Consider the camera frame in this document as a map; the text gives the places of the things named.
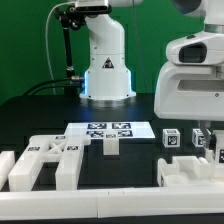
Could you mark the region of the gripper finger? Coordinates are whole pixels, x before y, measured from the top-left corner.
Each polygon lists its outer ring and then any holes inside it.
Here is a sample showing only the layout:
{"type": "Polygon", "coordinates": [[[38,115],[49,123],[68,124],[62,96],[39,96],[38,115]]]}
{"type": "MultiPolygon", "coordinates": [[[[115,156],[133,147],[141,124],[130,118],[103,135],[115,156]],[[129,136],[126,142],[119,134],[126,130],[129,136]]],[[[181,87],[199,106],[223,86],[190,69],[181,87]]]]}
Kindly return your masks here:
{"type": "Polygon", "coordinates": [[[210,126],[211,126],[211,122],[210,121],[205,121],[205,120],[201,120],[198,122],[199,128],[204,136],[204,140],[203,140],[203,145],[205,149],[212,149],[211,146],[211,139],[212,139],[212,134],[209,130],[210,126]]]}

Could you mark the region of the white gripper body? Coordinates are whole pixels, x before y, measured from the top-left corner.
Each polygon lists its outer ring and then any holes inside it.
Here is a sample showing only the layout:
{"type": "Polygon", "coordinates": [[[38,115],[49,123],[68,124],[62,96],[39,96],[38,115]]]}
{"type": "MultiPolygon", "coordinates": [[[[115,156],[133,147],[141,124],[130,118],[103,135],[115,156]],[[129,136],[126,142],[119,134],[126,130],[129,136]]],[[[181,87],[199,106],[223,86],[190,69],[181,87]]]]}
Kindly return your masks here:
{"type": "Polygon", "coordinates": [[[177,66],[160,70],[154,112],[159,118],[224,121],[224,79],[215,66],[177,66]]]}

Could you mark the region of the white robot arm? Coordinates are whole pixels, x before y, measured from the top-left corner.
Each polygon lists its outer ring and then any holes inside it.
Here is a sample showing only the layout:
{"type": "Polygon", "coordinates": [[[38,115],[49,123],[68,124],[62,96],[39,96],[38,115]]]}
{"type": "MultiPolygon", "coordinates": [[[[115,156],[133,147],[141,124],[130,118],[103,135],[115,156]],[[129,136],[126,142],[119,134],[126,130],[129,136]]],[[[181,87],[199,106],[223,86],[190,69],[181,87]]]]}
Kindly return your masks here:
{"type": "MultiPolygon", "coordinates": [[[[202,17],[204,30],[167,45],[154,112],[163,119],[224,121],[224,0],[171,2],[184,15],[202,17]]],[[[96,14],[86,22],[90,67],[81,99],[105,104],[134,97],[125,66],[123,27],[107,14],[96,14]]]]}

